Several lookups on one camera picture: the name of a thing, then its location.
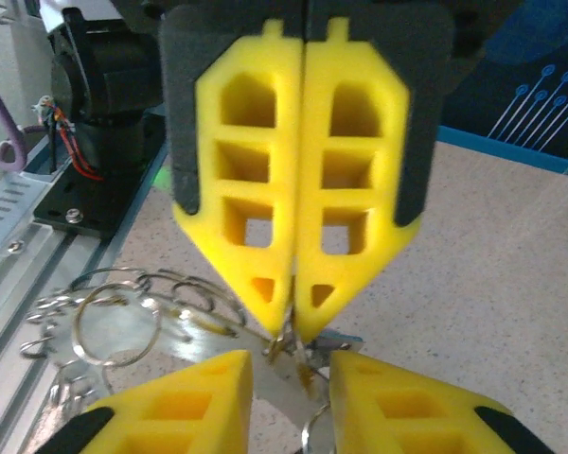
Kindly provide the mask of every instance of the metal key ring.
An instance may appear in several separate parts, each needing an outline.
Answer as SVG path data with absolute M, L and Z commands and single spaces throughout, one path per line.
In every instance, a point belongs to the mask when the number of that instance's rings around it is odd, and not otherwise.
M 187 303 L 182 310 L 179 310 L 178 317 L 183 320 L 189 320 L 196 327 L 208 331 L 212 334 L 218 334 L 219 336 L 226 336 L 227 338 L 236 338 L 238 333 L 227 323 L 215 323 L 206 320 L 202 315 L 212 317 L 214 319 L 214 314 L 206 311 L 192 303 Z
M 305 426 L 303 426 L 303 430 L 301 431 L 301 447 L 303 454 L 312 454 L 313 450 L 311 449 L 310 444 L 311 431 L 315 423 L 317 423 L 318 419 L 320 419 L 320 416 L 322 416 L 328 410 L 330 410 L 330 403 L 324 405 L 323 407 L 320 407 L 320 409 L 318 409 L 318 411 L 311 416 L 310 420 L 305 423 Z M 336 453 L 336 449 L 331 450 L 330 452 Z
M 146 270 L 142 268 L 133 268 L 133 267 L 107 267 L 107 268 L 99 268 L 97 270 L 88 271 L 85 274 L 78 276 L 72 282 L 69 283 L 67 286 L 67 291 L 76 291 L 79 290 L 79 285 L 83 284 L 84 282 L 89 281 L 93 276 L 96 274 L 102 274 L 104 272 L 113 272 L 113 271 L 125 271 L 130 272 L 132 274 L 143 274 L 147 273 Z
M 189 276 L 184 282 L 180 282 L 175 284 L 171 289 L 171 296 L 172 300 L 177 302 L 181 301 L 177 294 L 177 290 L 182 287 L 190 287 L 196 290 L 196 292 L 200 293 L 207 301 L 211 302 L 214 305 L 214 300 L 217 299 L 218 301 L 224 303 L 229 309 L 231 309 L 236 316 L 238 317 L 238 323 L 241 326 L 246 325 L 246 313 L 244 312 L 244 308 L 238 303 L 236 299 L 234 299 L 231 295 L 229 295 L 223 288 L 209 282 L 201 277 L 196 276 Z M 208 310 L 214 310 L 214 306 L 210 307 Z
M 284 323 L 277 332 L 277 335 L 270 340 L 265 352 L 263 352 L 269 363 L 273 363 L 277 356 L 284 351 L 293 353 L 293 348 L 291 348 L 291 346 L 295 347 L 295 339 L 292 339 L 291 335 L 292 320 L 293 305 L 289 305 L 284 316 Z
M 44 321 L 43 312 L 29 312 L 26 315 L 26 323 L 30 324 L 42 324 Z
M 130 366 L 131 364 L 136 363 L 142 357 L 147 355 L 150 352 L 150 350 L 153 348 L 155 343 L 158 341 L 158 338 L 160 336 L 160 331 L 162 329 L 162 309 L 161 309 L 161 306 L 158 304 L 158 302 L 155 301 L 153 298 L 148 298 L 148 300 L 151 301 L 151 304 L 150 304 L 149 307 L 143 306 L 143 307 L 149 308 L 151 310 L 151 315 L 152 315 L 152 317 L 155 321 L 155 327 L 154 327 L 153 333 L 151 335 L 150 341 L 148 342 L 147 346 L 145 347 L 145 349 L 143 349 L 143 351 L 141 353 L 139 353 L 138 355 L 136 355 L 133 358 L 130 358 L 130 359 L 127 359 L 127 360 L 124 360 L 124 361 L 100 359 L 99 357 L 97 357 L 95 354 L 93 354 L 88 349 L 85 341 L 82 339 L 82 334 L 81 334 L 81 330 L 80 330 L 80 323 L 81 323 L 82 315 L 84 314 L 85 308 L 88 305 L 92 304 L 94 302 L 95 298 L 97 297 L 97 295 L 99 295 L 102 291 L 109 290 L 109 289 L 119 289 L 119 290 L 124 289 L 124 290 L 138 291 L 138 288 L 132 287 L 129 284 L 123 284 L 123 283 L 119 283 L 119 282 L 111 283 L 111 284 L 104 284 L 103 286 L 97 287 L 93 291 L 91 291 L 88 294 L 88 296 L 86 298 L 84 298 L 84 301 L 82 301 L 80 303 L 80 306 L 76 310 L 76 315 L 74 317 L 74 322 L 73 322 L 73 328 L 74 329 L 73 329 L 73 333 L 72 333 L 72 346 L 74 348 L 74 353 L 76 353 L 76 355 L 78 355 L 78 357 L 80 359 L 82 359 L 83 361 L 86 361 L 90 364 L 93 364 L 95 366 L 99 366 L 99 367 L 125 367 L 125 366 Z
M 158 272 L 143 272 L 137 276 L 134 282 L 145 291 L 150 291 L 152 279 L 162 279 L 176 285 L 184 282 L 186 276 L 175 271 L 158 270 Z
M 45 335 L 45 336 L 42 336 L 41 338 L 39 338 L 37 340 L 33 340 L 32 342 L 22 343 L 21 346 L 19 347 L 19 354 L 25 359 L 45 359 L 46 353 L 42 351 L 42 345 L 46 341 L 50 341 L 51 339 L 53 339 L 52 335 Z M 29 353 L 27 351 L 31 347 L 34 347 L 36 345 L 41 345 L 41 347 L 40 347 L 41 351 L 35 352 L 35 353 L 34 352 Z
M 46 310 L 63 301 L 71 301 L 71 298 L 69 295 L 65 294 L 65 291 L 61 290 L 51 296 L 46 296 L 36 300 L 34 302 L 34 308 L 38 310 Z

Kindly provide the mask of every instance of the metal ring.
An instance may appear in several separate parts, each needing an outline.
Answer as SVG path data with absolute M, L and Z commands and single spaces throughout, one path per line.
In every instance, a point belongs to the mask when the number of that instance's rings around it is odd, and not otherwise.
M 289 350 L 291 343 L 295 342 L 295 339 L 291 339 L 292 331 L 292 318 L 293 318 L 293 306 L 289 305 L 286 309 L 286 315 L 284 316 L 284 323 L 278 331 L 277 335 L 272 338 L 269 342 L 267 350 L 264 352 L 267 361 L 272 364 L 277 356 L 285 350 Z
M 210 314 L 195 305 L 192 304 L 186 305 L 185 308 L 181 311 L 181 314 L 179 316 L 180 318 L 184 316 L 185 311 L 188 312 L 188 316 L 184 318 L 188 319 L 197 327 L 205 331 L 208 331 L 209 333 L 217 334 L 219 336 L 226 336 L 227 338 L 236 338 L 238 336 L 238 333 L 227 324 L 212 323 L 200 317 L 198 312 L 203 313 L 205 315 L 210 315 Z
M 145 291 L 151 290 L 151 280 L 152 279 L 164 279 L 166 281 L 172 282 L 174 284 L 183 282 L 185 277 L 178 274 L 175 271 L 160 271 L 158 272 L 143 272 L 134 281 Z
M 83 398 L 80 395 L 69 394 L 67 400 L 63 403 L 63 418 L 65 421 L 69 421 L 82 413 L 82 400 Z
M 29 312 L 26 316 L 26 322 L 30 324 L 42 324 L 44 321 L 43 312 Z
M 89 395 L 93 395 L 94 393 L 96 393 L 97 390 L 95 388 L 89 388 L 88 391 L 86 393 L 82 393 L 82 394 L 78 394 L 79 396 L 82 397 L 82 399 L 85 399 L 86 397 L 88 397 Z
M 64 307 L 75 307 L 78 303 L 75 300 L 72 300 L 69 296 L 60 296 L 55 299 L 55 310 L 61 310 Z
M 298 333 L 294 330 L 294 310 L 291 306 L 290 318 L 288 319 L 288 325 L 290 327 L 291 333 L 291 342 L 294 345 L 294 359 L 298 365 L 302 365 L 308 368 L 310 367 L 310 362 L 307 356 L 307 351 L 305 349 L 305 344 L 303 340 L 298 335 Z
M 153 298 L 151 298 L 151 300 L 153 301 L 153 304 L 151 305 L 150 309 L 151 309 L 151 315 L 155 321 L 155 328 L 153 330 L 153 334 L 151 335 L 151 339 L 148 342 L 147 346 L 145 347 L 145 349 L 139 353 L 138 355 L 136 355 L 133 358 L 127 359 L 125 361 L 114 361 L 114 360 L 108 360 L 108 359 L 100 359 L 97 356 L 95 356 L 93 353 L 91 353 L 88 349 L 88 347 L 86 346 L 84 340 L 82 339 L 82 334 L 80 332 L 80 323 L 82 320 L 82 315 L 84 313 L 84 309 L 93 303 L 95 297 L 97 295 L 99 295 L 103 290 L 108 290 L 108 289 L 126 289 L 126 290 L 133 290 L 135 291 L 136 288 L 131 288 L 129 285 L 126 284 L 122 284 L 122 283 L 112 283 L 112 284 L 105 284 L 103 286 L 97 287 L 95 288 L 93 291 L 91 291 L 88 296 L 86 298 L 84 298 L 84 301 L 82 301 L 80 303 L 80 306 L 78 307 L 77 311 L 76 311 L 76 315 L 74 317 L 74 330 L 72 333 L 72 346 L 74 347 L 74 352 L 76 353 L 76 355 L 78 355 L 78 357 L 90 364 L 93 364 L 95 366 L 99 366 L 99 367 L 125 367 L 125 366 L 130 366 L 131 364 L 136 363 L 138 360 L 140 360 L 142 357 L 144 357 L 145 355 L 147 355 L 150 350 L 153 348 L 153 346 L 155 345 L 155 343 L 158 341 L 158 337 L 160 336 L 160 331 L 162 329 L 162 309 L 161 306 L 158 304 L 158 302 L 156 302 Z
M 112 386 L 112 384 L 110 383 L 109 378 L 107 377 L 107 375 L 105 374 L 107 372 L 107 367 L 102 367 L 101 368 L 101 380 L 102 380 L 102 384 L 105 387 L 105 389 L 107 390 L 107 394 L 109 395 L 113 395 L 115 394 L 114 392 L 114 387 Z
M 330 403 L 320 407 L 320 409 L 311 416 L 310 420 L 305 423 L 305 426 L 303 426 L 303 430 L 301 431 L 301 447 L 303 449 L 303 454 L 312 453 L 310 445 L 311 430 L 313 429 L 313 426 L 315 425 L 317 420 L 320 419 L 320 416 L 326 413 L 329 409 Z
M 124 286 L 128 286 L 130 282 L 131 281 L 120 282 L 119 284 L 122 284 Z M 124 306 L 124 305 L 126 305 L 126 298 L 121 296 L 121 295 L 112 295 L 112 296 L 106 296 L 105 298 L 96 298 L 96 300 L 93 301 L 93 305 L 95 305 L 95 306 Z
M 195 306 L 196 305 L 192 305 L 190 303 L 187 303 L 185 301 L 183 301 L 182 298 L 180 298 L 177 294 L 177 290 L 179 288 L 182 287 L 188 287 L 188 288 L 193 288 L 193 290 L 206 301 L 207 304 L 207 308 L 204 309 L 207 312 L 212 312 L 215 309 L 215 302 L 212 298 L 209 297 L 209 295 L 204 294 L 204 289 L 200 288 L 200 286 L 198 286 L 197 284 L 191 283 L 189 281 L 181 281 L 178 282 L 177 284 L 175 284 L 174 286 L 172 286 L 172 288 L 170 289 L 170 299 L 172 300 L 173 303 L 175 304 L 180 304 L 183 307 L 186 306 Z
M 34 308 L 37 310 L 47 310 L 52 306 L 58 304 L 59 302 L 63 301 L 71 301 L 71 298 L 65 294 L 65 291 L 60 290 L 56 294 L 36 300 Z
M 48 393 L 48 402 L 50 403 L 51 407 L 57 408 L 61 404 L 65 385 L 66 384 L 65 377 L 63 376 L 63 370 L 62 368 L 59 368 L 57 376 L 55 377 L 55 381 L 50 387 L 50 391 Z
M 161 300 L 166 300 L 170 302 L 169 297 L 167 297 L 166 295 L 152 291 L 144 292 L 143 294 L 148 298 L 153 298 L 154 300 L 157 299 L 159 301 L 158 304 L 160 304 L 160 307 L 162 309 L 163 317 L 175 318 L 175 319 L 181 318 L 183 310 L 180 307 L 172 307 L 169 306 L 168 304 L 164 304 L 161 301 Z M 189 343 L 193 341 L 193 337 L 179 323 L 177 323 L 175 329 L 179 331 L 179 334 L 181 335 L 180 338 L 181 342 Z
M 96 274 L 101 274 L 101 273 L 104 273 L 104 272 L 113 272 L 113 271 L 125 271 L 125 272 L 131 272 L 133 274 L 143 274 L 143 273 L 147 272 L 147 271 L 143 270 L 142 268 L 132 268 L 132 267 L 99 268 L 97 270 L 88 271 L 85 274 L 78 276 L 76 279 L 74 279 L 72 282 L 69 283 L 69 286 L 67 286 L 67 290 L 68 291 L 76 291 L 76 290 L 79 289 L 78 286 L 80 284 L 90 280 L 90 278 L 95 276 Z
M 19 354 L 25 359 L 45 359 L 46 358 L 45 352 L 29 353 L 27 350 L 29 350 L 31 347 L 35 347 L 36 345 L 44 344 L 46 341 L 50 341 L 53 338 L 54 336 L 48 335 L 48 336 L 42 336 L 41 338 L 33 340 L 32 342 L 22 343 L 21 346 L 19 347 Z
M 219 302 L 224 303 L 230 310 L 232 310 L 238 317 L 238 323 L 241 326 L 245 326 L 246 313 L 244 308 L 240 303 L 228 294 L 223 288 L 213 284 L 210 281 L 203 279 L 202 277 L 189 276 L 184 282 L 175 284 L 171 290 L 171 296 L 173 301 L 181 301 L 181 298 L 177 296 L 177 290 L 181 287 L 191 287 L 196 290 L 200 296 L 204 297 L 209 302 L 209 311 L 214 310 L 214 300 L 215 297 Z
M 313 376 L 315 372 L 310 367 L 307 352 L 305 351 L 305 345 L 299 336 L 294 335 L 294 361 L 296 362 L 296 371 L 299 375 L 299 380 L 301 385 L 305 389 L 307 396 L 310 400 L 314 400 L 317 397 L 317 391 L 315 390 L 315 385 Z

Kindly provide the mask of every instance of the screw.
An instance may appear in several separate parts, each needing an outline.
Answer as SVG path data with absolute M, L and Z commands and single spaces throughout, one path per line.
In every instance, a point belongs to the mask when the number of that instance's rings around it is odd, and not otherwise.
M 80 224 L 82 222 L 82 212 L 78 208 L 70 208 L 65 213 L 65 220 L 70 224 Z
M 17 240 L 15 240 L 15 241 L 13 241 L 9 244 L 9 247 L 7 248 L 7 250 L 9 251 L 9 253 L 12 253 L 12 254 L 22 253 L 25 246 L 26 246 L 26 243 L 17 239 Z

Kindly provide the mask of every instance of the red wire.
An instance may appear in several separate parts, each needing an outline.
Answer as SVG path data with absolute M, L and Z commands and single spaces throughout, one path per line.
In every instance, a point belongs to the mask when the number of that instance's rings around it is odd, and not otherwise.
M 78 164 L 78 158 L 76 156 L 76 152 L 72 149 L 72 144 L 67 139 L 67 134 L 65 133 L 65 129 L 61 128 L 59 132 L 61 134 L 61 139 L 63 140 L 63 142 L 65 143 L 65 147 L 67 148 L 67 153 L 72 158 L 72 165 L 78 171 L 78 173 L 86 178 L 90 178 L 91 180 L 95 180 L 98 182 L 103 181 L 103 177 L 99 177 L 98 175 L 89 173 L 80 167 L 80 165 Z
M 67 117 L 65 116 L 63 111 L 59 107 L 53 106 L 52 104 L 48 104 L 48 106 L 50 106 L 55 111 L 55 119 L 57 121 L 62 122 L 63 126 L 61 128 L 61 138 L 62 138 L 63 142 L 65 143 L 65 146 L 67 147 L 67 152 L 72 157 L 72 162 L 74 164 L 74 168 L 80 174 L 84 175 L 87 178 L 91 178 L 91 179 L 97 180 L 97 181 L 103 180 L 102 177 L 95 175 L 95 170 L 90 166 L 90 164 L 88 164 L 88 162 L 84 158 L 84 155 L 82 154 L 82 152 L 80 151 L 80 148 L 78 147 L 78 141 L 76 140 L 76 137 L 74 136 L 74 134 L 69 129 L 69 126 L 67 125 Z M 72 143 L 74 144 L 73 149 L 71 147 L 69 140 L 67 139 L 66 132 L 69 132 L 72 136 Z M 80 160 L 82 167 L 86 171 L 80 169 L 80 166 L 79 166 L 78 162 L 76 161 L 76 159 Z
M 88 162 L 84 158 L 84 155 L 80 151 L 80 148 L 78 147 L 78 141 L 76 140 L 76 137 L 71 132 L 71 130 L 69 130 L 69 127 L 67 128 L 67 132 L 69 132 L 72 136 L 72 143 L 74 144 L 74 151 L 76 152 L 76 156 L 78 156 L 78 159 L 80 159 L 80 163 L 82 164 L 82 167 L 84 167 L 85 170 L 87 170 L 91 173 L 95 173 L 95 170 L 90 166 L 90 164 L 88 164 Z

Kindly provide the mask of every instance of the blue poster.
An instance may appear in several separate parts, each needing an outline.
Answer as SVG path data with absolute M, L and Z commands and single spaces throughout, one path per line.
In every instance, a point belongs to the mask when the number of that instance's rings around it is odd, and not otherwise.
M 568 159 L 568 0 L 527 0 L 450 94 L 444 126 Z

